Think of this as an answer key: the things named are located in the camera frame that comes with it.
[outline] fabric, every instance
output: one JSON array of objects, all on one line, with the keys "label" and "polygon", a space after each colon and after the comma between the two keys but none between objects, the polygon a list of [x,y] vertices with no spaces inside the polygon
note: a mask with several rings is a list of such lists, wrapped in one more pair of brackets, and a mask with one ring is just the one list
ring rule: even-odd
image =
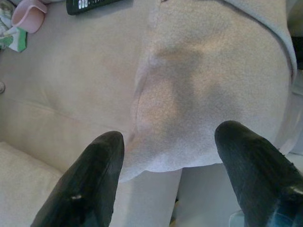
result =
[{"label": "fabric", "polygon": [[5,142],[0,157],[0,226],[28,227],[62,174]]},{"label": "fabric", "polygon": [[120,179],[221,163],[214,130],[225,120],[275,142],[296,76],[285,1],[157,3]]}]

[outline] fleece blanket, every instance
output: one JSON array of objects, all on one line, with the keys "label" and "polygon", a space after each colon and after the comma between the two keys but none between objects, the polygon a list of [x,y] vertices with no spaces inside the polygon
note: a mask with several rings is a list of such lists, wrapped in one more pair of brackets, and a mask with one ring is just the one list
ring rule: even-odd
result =
[{"label": "fleece blanket", "polygon": [[289,121],[288,105],[303,103],[291,94],[297,67],[285,0],[156,5],[136,75],[134,128],[120,180],[145,170],[221,163],[214,131],[226,120],[288,153],[300,127],[297,119]]}]

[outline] pink mug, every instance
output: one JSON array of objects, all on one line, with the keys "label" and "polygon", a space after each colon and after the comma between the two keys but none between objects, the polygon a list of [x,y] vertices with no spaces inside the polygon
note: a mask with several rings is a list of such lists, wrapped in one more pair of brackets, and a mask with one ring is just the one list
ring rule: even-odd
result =
[{"label": "pink mug", "polygon": [[47,7],[38,0],[22,0],[12,16],[12,25],[35,33],[42,25]]}]

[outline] remote control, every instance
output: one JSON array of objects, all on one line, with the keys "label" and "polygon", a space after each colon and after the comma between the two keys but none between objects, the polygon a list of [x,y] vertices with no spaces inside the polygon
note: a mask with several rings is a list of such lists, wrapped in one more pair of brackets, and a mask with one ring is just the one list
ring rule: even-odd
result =
[{"label": "remote control", "polygon": [[116,1],[120,0],[66,0],[66,9],[69,15],[75,15]]}]

